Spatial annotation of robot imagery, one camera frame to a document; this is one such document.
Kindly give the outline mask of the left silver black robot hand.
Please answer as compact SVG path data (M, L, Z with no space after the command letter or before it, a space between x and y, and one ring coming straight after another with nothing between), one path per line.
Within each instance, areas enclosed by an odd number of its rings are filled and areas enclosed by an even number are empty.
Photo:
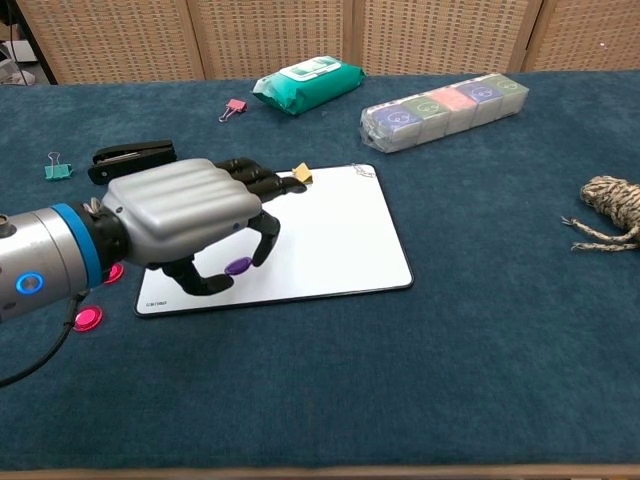
M116 178L86 208L118 223L126 236L120 259L161 270L191 296L210 296L230 289L234 279L227 273L201 276L196 254L249 228L261 236L252 256L253 266L261 266L280 233L265 203L306 190L297 178L281 177L250 158L194 158Z

